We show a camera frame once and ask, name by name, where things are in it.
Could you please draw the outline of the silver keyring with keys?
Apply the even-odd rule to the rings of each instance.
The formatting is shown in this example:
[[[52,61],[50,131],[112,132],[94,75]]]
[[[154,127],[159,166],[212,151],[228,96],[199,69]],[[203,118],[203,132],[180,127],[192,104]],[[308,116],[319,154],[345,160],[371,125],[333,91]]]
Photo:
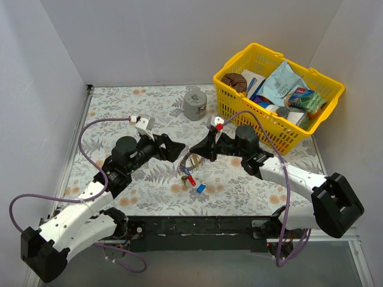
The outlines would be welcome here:
[[[193,187],[196,186],[196,181],[192,175],[193,172],[197,171],[203,166],[205,159],[197,154],[188,152],[179,162],[177,171],[181,176],[181,180],[184,183],[191,184]]]

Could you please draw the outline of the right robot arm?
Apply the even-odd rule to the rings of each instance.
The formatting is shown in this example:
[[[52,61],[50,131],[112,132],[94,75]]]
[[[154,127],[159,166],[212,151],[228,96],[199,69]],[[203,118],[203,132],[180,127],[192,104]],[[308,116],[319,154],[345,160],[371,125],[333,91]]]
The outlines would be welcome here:
[[[286,206],[271,216],[270,229],[277,237],[295,229],[316,229],[338,239],[364,214],[346,177],[339,173],[318,175],[283,163],[260,148],[259,137],[249,125],[237,127],[234,138],[210,127],[207,136],[190,152],[210,161],[216,161],[218,155],[240,157],[249,175],[289,188],[307,199],[310,206]]]

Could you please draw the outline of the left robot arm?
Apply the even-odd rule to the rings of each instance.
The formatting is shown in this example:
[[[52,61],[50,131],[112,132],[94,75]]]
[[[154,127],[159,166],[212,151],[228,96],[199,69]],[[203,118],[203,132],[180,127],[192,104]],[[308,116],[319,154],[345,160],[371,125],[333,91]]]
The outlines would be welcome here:
[[[43,282],[50,283],[82,250],[106,237],[123,238],[127,233],[125,214],[104,206],[127,188],[132,173],[151,158],[173,163],[185,147],[166,134],[142,135],[138,141],[130,136],[120,138],[101,172],[73,204],[38,229],[22,231],[21,259]]]

